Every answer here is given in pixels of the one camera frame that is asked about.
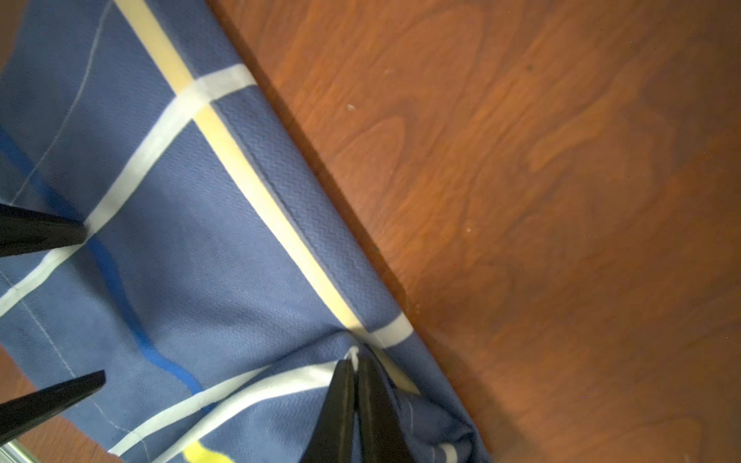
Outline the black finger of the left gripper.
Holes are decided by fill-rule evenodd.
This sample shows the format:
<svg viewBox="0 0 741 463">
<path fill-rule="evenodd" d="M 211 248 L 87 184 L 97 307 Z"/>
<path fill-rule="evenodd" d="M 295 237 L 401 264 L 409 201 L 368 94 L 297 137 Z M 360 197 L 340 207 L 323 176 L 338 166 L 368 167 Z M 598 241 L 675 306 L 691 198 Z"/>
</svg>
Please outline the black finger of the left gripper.
<svg viewBox="0 0 741 463">
<path fill-rule="evenodd" d="M 55 384 L 1 404 L 1 444 L 47 422 L 99 391 L 106 383 L 104 370 Z"/>
<path fill-rule="evenodd" d="M 86 237 L 87 230 L 81 222 L 16 206 L 1 206 L 2 258 L 79 245 Z"/>
</svg>

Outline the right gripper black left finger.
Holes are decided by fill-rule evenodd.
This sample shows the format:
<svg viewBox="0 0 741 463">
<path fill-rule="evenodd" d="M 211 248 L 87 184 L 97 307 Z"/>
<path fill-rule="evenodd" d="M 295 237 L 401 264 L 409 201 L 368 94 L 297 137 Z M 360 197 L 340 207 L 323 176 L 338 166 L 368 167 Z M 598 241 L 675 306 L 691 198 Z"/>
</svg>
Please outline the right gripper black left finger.
<svg viewBox="0 0 741 463">
<path fill-rule="evenodd" d="M 355 372 L 340 361 L 332 376 L 320 416 L 301 463 L 351 461 L 355 414 Z"/>
</svg>

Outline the blue checked pillowcase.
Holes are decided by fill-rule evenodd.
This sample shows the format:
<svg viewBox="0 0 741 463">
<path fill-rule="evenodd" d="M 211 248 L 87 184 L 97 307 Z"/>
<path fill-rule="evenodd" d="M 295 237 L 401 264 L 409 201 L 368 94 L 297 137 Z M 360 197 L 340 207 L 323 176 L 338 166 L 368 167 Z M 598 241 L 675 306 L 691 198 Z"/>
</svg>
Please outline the blue checked pillowcase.
<svg viewBox="0 0 741 463">
<path fill-rule="evenodd" d="M 1 75 L 1 201 L 81 245 L 1 262 L 1 343 L 127 462 L 297 462 L 339 362 L 417 462 L 480 432 L 202 1 L 30 1 Z"/>
</svg>

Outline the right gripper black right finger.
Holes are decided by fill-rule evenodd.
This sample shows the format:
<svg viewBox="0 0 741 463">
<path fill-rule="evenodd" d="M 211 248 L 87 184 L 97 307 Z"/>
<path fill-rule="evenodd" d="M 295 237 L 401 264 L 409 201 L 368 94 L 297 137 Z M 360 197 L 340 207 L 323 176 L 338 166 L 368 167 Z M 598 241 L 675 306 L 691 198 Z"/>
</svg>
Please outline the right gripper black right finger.
<svg viewBox="0 0 741 463">
<path fill-rule="evenodd" d="M 395 387 L 374 353 L 357 353 L 356 405 L 364 462 L 414 462 L 401 430 Z"/>
</svg>

